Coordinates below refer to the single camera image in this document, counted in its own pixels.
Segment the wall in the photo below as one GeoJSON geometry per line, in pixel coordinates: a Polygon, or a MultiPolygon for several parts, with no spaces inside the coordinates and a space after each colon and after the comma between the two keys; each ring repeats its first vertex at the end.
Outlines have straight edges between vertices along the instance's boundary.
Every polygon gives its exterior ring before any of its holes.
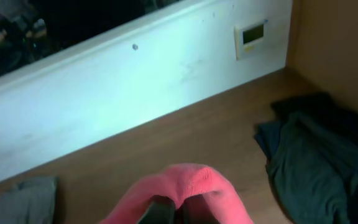
{"type": "Polygon", "coordinates": [[[358,111],[358,1],[302,1],[300,15],[290,66],[358,111]]]}
{"type": "Polygon", "coordinates": [[[283,68],[290,11],[183,1],[0,78],[0,180],[283,68]],[[234,25],[261,19],[270,45],[236,61],[234,25]]]}

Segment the thermostat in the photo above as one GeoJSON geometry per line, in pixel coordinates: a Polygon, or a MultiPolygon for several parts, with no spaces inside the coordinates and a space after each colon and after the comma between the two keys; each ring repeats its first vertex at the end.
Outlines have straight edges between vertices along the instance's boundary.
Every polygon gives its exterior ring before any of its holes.
{"type": "Polygon", "coordinates": [[[263,20],[251,26],[234,29],[237,60],[256,54],[263,49],[266,23],[267,20],[263,20]]]}

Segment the brown wall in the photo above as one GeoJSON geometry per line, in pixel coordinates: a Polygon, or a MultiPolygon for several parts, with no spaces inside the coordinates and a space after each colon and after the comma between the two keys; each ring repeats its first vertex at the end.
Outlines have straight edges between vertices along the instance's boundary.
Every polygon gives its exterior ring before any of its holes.
{"type": "Polygon", "coordinates": [[[294,1],[289,67],[358,111],[358,1],[294,1]]]}

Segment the digital display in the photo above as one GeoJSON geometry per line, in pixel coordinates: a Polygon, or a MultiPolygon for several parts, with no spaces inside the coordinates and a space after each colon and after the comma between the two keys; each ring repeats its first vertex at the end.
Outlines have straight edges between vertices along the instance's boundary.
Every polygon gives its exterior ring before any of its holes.
{"type": "Polygon", "coordinates": [[[248,44],[264,36],[264,24],[254,27],[242,33],[243,44],[248,44]]]}

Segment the pink fabric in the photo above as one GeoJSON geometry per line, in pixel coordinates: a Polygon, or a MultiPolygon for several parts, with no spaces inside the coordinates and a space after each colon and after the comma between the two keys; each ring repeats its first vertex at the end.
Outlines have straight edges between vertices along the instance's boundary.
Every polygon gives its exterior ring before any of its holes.
{"type": "Polygon", "coordinates": [[[234,187],[204,165],[178,164],[135,183],[101,224],[135,224],[154,195],[166,196],[180,208],[186,198],[202,194],[220,224],[253,224],[234,187]]]}

